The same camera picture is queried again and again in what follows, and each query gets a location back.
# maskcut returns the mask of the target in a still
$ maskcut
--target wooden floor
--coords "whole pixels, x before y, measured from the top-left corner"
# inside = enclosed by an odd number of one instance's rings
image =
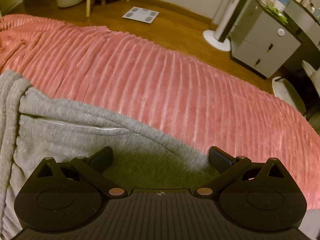
[[[159,11],[152,24],[123,19],[133,6]],[[271,80],[252,73],[230,60],[229,53],[212,48],[202,37],[208,25],[176,12],[147,3],[118,0],[106,5],[95,4],[90,18],[85,17],[85,3],[60,9],[55,0],[33,0],[21,3],[11,13],[24,13],[67,21],[78,26],[105,25],[111,30],[130,32],[167,49],[193,55],[202,62],[272,93]]]

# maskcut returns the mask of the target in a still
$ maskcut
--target gray blanket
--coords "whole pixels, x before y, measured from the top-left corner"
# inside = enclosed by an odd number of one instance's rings
[[[130,190],[191,188],[218,175],[207,157],[143,123],[87,104],[50,99],[20,74],[0,76],[0,237],[20,230],[13,203],[46,156],[57,162],[90,156],[104,146],[114,163],[104,176]]]

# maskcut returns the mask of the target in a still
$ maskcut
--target ribbed black plate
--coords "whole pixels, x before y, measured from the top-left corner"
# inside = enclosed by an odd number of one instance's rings
[[[45,234],[25,229],[16,240],[307,240],[299,230],[261,234],[239,228],[220,214],[212,200],[188,190],[136,189],[111,200],[92,223],[75,231]]]

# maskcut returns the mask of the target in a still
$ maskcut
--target striped pink blanket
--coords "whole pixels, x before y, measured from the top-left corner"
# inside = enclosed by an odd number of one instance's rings
[[[111,109],[207,154],[216,145],[254,162],[279,158],[320,208],[320,137],[291,106],[153,42],[107,27],[8,15],[0,73],[11,68],[52,98]]]

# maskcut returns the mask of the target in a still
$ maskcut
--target drawer handle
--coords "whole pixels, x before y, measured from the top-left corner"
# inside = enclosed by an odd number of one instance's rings
[[[268,50],[267,50],[267,52],[269,52],[272,48],[273,48],[273,44],[271,43],[269,48],[268,48]]]
[[[256,67],[259,63],[260,63],[260,59],[257,60],[257,62],[254,64],[254,66]]]

